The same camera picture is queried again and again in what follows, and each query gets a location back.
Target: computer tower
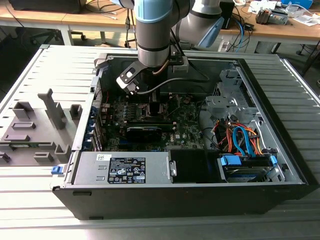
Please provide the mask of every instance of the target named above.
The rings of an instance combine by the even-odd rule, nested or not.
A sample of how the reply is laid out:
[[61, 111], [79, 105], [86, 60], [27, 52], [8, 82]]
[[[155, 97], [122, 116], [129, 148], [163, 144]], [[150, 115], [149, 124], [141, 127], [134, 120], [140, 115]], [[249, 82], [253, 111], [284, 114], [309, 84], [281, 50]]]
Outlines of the computer tower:
[[78, 14], [86, 0], [9, 0], [14, 10], [52, 11]]
[[232, 16], [232, 11], [235, 7], [233, 0], [221, 0], [220, 8], [222, 10], [221, 16], [224, 18], [222, 29], [228, 29], [230, 27], [230, 19]]

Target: aluminum extrusion table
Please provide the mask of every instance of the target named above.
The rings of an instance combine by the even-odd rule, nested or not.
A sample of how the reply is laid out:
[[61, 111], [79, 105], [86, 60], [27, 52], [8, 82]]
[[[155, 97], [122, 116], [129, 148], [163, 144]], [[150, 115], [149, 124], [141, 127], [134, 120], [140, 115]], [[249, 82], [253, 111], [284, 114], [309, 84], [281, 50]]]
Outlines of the aluminum extrusion table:
[[[0, 104], [0, 136], [17, 101], [44, 108], [37, 92], [52, 88], [63, 108], [84, 105], [99, 53], [120, 48], [55, 46], [39, 49]], [[246, 60], [265, 94], [320, 181], [320, 100], [288, 61], [277, 55], [186, 51], [189, 56]], [[319, 239], [320, 190], [290, 200], [264, 215], [176, 219], [81, 221], [50, 189], [51, 167], [0, 167], [0, 230], [10, 239]]]

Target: power supply label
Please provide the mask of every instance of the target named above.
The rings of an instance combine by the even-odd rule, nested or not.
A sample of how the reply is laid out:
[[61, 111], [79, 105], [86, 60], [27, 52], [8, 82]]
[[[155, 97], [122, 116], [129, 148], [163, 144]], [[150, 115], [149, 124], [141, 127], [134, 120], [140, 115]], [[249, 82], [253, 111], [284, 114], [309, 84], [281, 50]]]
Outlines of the power supply label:
[[109, 165], [108, 183], [145, 184], [146, 159], [144, 157], [112, 157]]

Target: motherboard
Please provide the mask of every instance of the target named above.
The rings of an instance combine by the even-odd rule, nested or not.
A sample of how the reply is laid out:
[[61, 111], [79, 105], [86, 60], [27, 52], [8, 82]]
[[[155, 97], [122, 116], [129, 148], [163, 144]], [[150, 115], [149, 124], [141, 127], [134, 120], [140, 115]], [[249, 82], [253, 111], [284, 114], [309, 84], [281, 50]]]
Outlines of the motherboard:
[[104, 151], [167, 152], [173, 149], [203, 149], [197, 121], [197, 106], [191, 95], [171, 94], [151, 116], [149, 104], [130, 102], [120, 96], [106, 110]]

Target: robotic arm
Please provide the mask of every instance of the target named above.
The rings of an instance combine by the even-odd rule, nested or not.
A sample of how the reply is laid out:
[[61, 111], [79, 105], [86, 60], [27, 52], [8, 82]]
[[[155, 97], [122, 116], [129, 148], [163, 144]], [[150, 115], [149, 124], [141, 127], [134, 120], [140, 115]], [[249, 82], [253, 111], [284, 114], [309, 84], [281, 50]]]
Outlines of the robotic arm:
[[181, 60], [175, 62], [170, 59], [171, 30], [178, 41], [207, 48], [217, 38], [224, 22], [220, 0], [111, 1], [135, 11], [138, 61], [116, 80], [123, 90], [132, 95], [139, 94], [139, 83], [135, 77], [140, 73], [152, 89], [155, 83], [159, 83], [154, 73], [162, 72], [168, 65], [181, 65]]

